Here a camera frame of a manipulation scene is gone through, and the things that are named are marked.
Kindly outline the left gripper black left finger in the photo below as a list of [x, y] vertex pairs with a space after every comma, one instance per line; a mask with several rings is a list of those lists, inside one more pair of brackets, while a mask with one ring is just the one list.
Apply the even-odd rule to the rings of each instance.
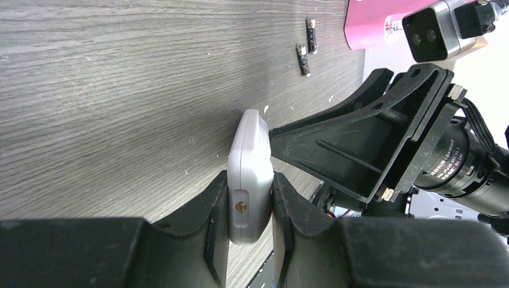
[[2, 287], [224, 287], [226, 172], [162, 219], [1, 221]]

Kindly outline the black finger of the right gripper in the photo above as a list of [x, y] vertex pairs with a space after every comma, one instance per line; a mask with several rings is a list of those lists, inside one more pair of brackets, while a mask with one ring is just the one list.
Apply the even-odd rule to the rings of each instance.
[[435, 64], [394, 74], [366, 107], [332, 119], [300, 119], [270, 131], [271, 154], [364, 203], [381, 186], [400, 191], [413, 145], [445, 104], [454, 74]]

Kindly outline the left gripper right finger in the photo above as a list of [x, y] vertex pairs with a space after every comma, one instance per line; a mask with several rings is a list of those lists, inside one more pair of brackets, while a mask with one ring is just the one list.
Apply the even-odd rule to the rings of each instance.
[[486, 225], [331, 218], [282, 173], [272, 197], [278, 287], [508, 286], [508, 251]]

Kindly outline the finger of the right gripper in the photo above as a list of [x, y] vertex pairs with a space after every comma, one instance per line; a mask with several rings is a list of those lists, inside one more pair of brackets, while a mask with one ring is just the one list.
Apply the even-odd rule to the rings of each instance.
[[394, 72], [387, 68], [373, 70], [361, 86], [339, 104], [306, 119], [332, 119], [368, 106], [379, 99], [388, 87]]

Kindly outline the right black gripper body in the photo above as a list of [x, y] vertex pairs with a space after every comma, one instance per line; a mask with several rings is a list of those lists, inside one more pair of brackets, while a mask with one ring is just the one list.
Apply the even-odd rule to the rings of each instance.
[[382, 186], [364, 203], [322, 184], [314, 203], [332, 217], [383, 216], [508, 221], [508, 151], [493, 142], [479, 111], [454, 85], [424, 140], [413, 145], [403, 187]]

